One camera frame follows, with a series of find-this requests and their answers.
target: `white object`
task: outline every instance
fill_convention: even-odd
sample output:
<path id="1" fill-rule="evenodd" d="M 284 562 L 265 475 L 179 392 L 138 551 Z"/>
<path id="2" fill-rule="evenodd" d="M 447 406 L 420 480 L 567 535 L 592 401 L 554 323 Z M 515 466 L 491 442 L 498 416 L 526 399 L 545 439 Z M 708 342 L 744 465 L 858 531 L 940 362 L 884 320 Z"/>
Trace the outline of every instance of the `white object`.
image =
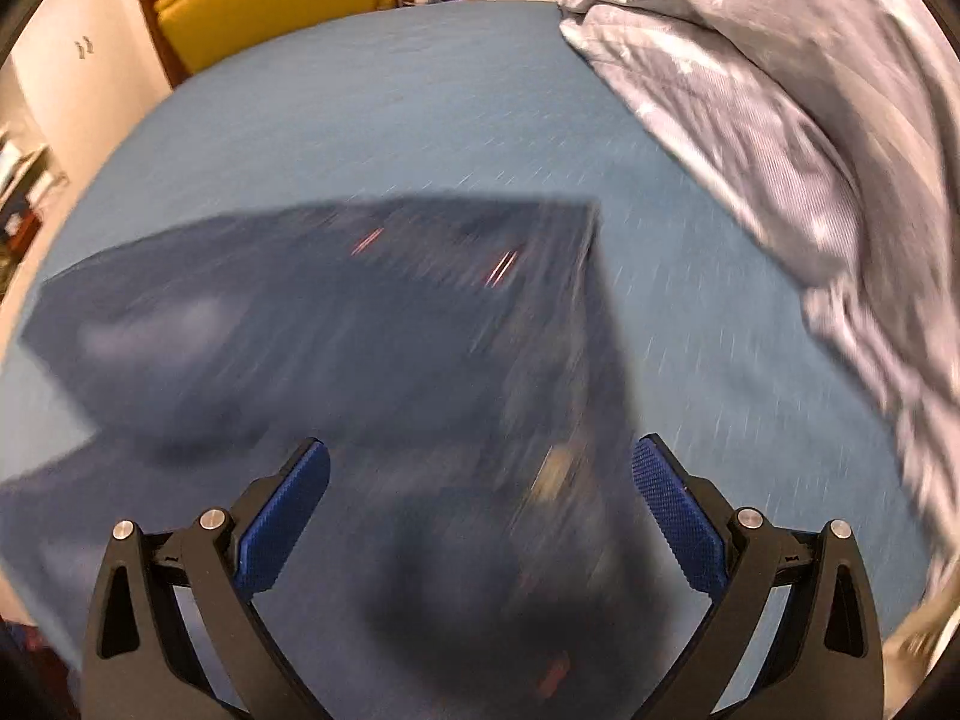
<path id="1" fill-rule="evenodd" d="M 32 117 L 80 189 L 170 93 L 138 0 L 43 0 L 11 59 Z"/>
<path id="2" fill-rule="evenodd" d="M 16 231 L 20 229 L 20 225 L 22 223 L 23 220 L 19 214 L 11 214 L 11 218 L 7 219 L 7 223 L 4 225 L 3 230 L 12 238 L 14 235 L 16 235 Z"/>
<path id="3" fill-rule="evenodd" d="M 0 194 L 3 194 L 13 180 L 22 158 L 23 152 L 13 141 L 7 141 L 3 144 L 3 148 L 0 148 Z"/>
<path id="4" fill-rule="evenodd" d="M 27 202 L 30 203 L 30 206 L 35 206 L 42 201 L 43 196 L 54 184 L 56 184 L 56 175 L 53 175 L 49 170 L 42 172 L 40 178 L 37 178 L 30 189 L 27 190 Z"/>

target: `metal screw head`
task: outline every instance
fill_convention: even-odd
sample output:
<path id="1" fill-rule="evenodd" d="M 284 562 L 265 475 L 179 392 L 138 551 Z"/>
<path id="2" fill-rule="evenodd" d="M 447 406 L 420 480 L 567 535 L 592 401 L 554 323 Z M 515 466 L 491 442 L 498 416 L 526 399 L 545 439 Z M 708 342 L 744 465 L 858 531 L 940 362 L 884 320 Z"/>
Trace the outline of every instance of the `metal screw head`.
<path id="1" fill-rule="evenodd" d="M 124 538 L 133 533 L 133 522 L 130 522 L 128 519 L 121 519 L 113 527 L 113 537 L 117 541 L 123 541 Z"/>
<path id="2" fill-rule="evenodd" d="M 736 521 L 744 528 L 755 530 L 763 524 L 763 514 L 757 512 L 756 509 L 741 509 L 736 514 Z"/>
<path id="3" fill-rule="evenodd" d="M 837 538 L 850 538 L 853 533 L 853 528 L 844 519 L 834 519 L 830 524 L 830 529 Z"/>
<path id="4" fill-rule="evenodd" d="M 215 531 L 227 521 L 227 514 L 222 509 L 207 509 L 200 515 L 200 528 L 205 531 Z"/>

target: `bed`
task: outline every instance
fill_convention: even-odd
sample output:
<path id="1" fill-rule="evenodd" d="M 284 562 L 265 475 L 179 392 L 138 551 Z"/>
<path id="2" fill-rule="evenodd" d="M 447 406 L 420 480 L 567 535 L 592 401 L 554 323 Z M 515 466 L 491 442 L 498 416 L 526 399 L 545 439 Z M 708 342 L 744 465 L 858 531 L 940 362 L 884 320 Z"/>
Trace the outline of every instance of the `bed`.
<path id="1" fill-rule="evenodd" d="M 532 2 L 405 8 L 301 30 L 190 79 L 104 165 L 21 322 L 43 279 L 215 215 L 402 194 L 593 200 L 637 429 L 660 433 L 733 506 L 814 531 L 834 517 L 851 522 L 890 632 L 920 598 L 928 548 L 888 426 L 808 335 L 796 285 L 570 50 L 558 22 L 553 4 Z M 211 495 L 229 500 L 248 480 L 222 464 L 136 473 L 123 459 L 58 464 L 91 426 L 16 340 L 0 373 L 0 426 L 0 565 L 75 667 L 109 523 L 176 526 L 172 518 L 193 517 Z M 35 494 L 44 485 L 78 490 L 75 508 L 45 509 Z M 92 485 L 107 490 L 99 502 Z M 157 490 L 176 490 L 176 501 Z M 662 674 L 707 600 L 688 589 L 665 542 L 652 538 L 650 549 L 671 599 L 655 659 Z M 749 688 L 783 600 L 769 605 L 727 701 Z M 376 688 L 349 656 L 318 644 L 325 612 L 308 590 L 279 586 L 258 608 L 336 716 L 377 711 Z M 214 682 L 229 694 L 222 677 Z"/>

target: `dark blue cloth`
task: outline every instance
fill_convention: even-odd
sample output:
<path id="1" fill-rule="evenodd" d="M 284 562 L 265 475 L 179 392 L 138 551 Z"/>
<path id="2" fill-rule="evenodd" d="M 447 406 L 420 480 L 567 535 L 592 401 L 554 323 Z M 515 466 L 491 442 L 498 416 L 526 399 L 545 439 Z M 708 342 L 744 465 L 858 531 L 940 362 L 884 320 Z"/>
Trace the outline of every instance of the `dark blue cloth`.
<path id="1" fill-rule="evenodd" d="M 181 526 L 317 436 L 330 487 L 257 605 L 334 716 L 630 712 L 666 606 L 594 228 L 586 205 L 397 200 L 95 255 L 23 340 L 100 432 L 0 507 L 40 541 L 53 512 L 93 541 L 120 508 Z M 85 605 L 51 597 L 80 637 Z"/>

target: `textured rubber pad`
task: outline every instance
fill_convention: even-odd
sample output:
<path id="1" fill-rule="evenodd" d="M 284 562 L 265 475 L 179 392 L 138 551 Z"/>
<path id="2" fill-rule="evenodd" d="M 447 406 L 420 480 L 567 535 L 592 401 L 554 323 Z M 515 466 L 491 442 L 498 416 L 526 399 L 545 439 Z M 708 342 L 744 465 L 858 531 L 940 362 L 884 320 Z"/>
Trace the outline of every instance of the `textured rubber pad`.
<path id="1" fill-rule="evenodd" d="M 664 533 L 691 587 L 716 601 L 727 588 L 723 539 L 659 447 L 644 437 L 634 447 L 634 485 Z"/>
<path id="2" fill-rule="evenodd" d="M 251 522 L 237 550 L 240 595 L 269 590 L 330 483 L 330 454 L 314 442 Z"/>

